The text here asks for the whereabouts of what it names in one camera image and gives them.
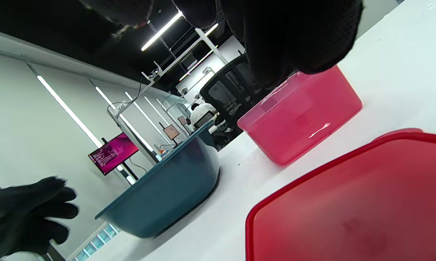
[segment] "black office chair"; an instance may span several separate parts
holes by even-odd
[[[219,70],[200,90],[205,102],[215,107],[229,127],[238,130],[237,121],[268,95],[273,86],[260,86],[243,54]]]
[[[205,125],[207,122],[209,122],[214,117],[214,114],[209,111],[207,114],[203,115],[195,124],[194,128],[198,129]],[[218,116],[218,118],[214,121],[214,125],[219,125],[223,122],[223,119]],[[215,144],[215,148],[220,151],[223,149],[226,145],[228,145],[233,139],[235,139],[238,136],[234,132],[233,129],[228,130],[228,125],[223,124],[219,126],[212,134],[211,137],[213,138],[213,143]]]

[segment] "red plastic lid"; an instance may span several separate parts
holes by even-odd
[[[313,170],[247,217],[248,261],[436,261],[436,135],[399,133]]]

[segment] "plastic container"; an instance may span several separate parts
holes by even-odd
[[[247,261],[436,261],[436,135],[377,139],[247,218]]]
[[[208,122],[95,218],[134,236],[157,236],[202,202],[218,182],[218,152]]]
[[[273,90],[238,121],[275,163],[287,165],[326,139],[362,109],[337,66],[301,72]]]

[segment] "blue plastic basin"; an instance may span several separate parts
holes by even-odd
[[[218,152],[208,122],[102,210],[102,218],[134,236],[160,234],[196,207],[218,180]]]

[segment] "cable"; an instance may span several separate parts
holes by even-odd
[[[141,95],[141,89],[142,89],[142,81],[139,81],[139,90],[137,91],[137,94],[136,94],[136,96],[132,99],[132,101],[130,101],[130,102],[115,102],[115,103],[112,103],[111,105],[109,105],[109,106],[107,107],[107,111],[110,112],[108,109],[109,109],[110,107],[112,107],[112,105],[115,105],[115,104],[128,104],[127,106],[130,106],[130,105],[133,104],[133,103],[136,101],[136,99],[138,99],[139,96]]]
[[[141,169],[143,169],[143,170],[145,171],[145,173],[147,173],[147,170],[146,170],[146,169],[144,169],[143,167],[141,167],[141,166],[135,164],[134,162],[132,162],[132,159],[131,159],[131,158],[129,159],[129,162],[130,162],[133,166],[140,167]]]

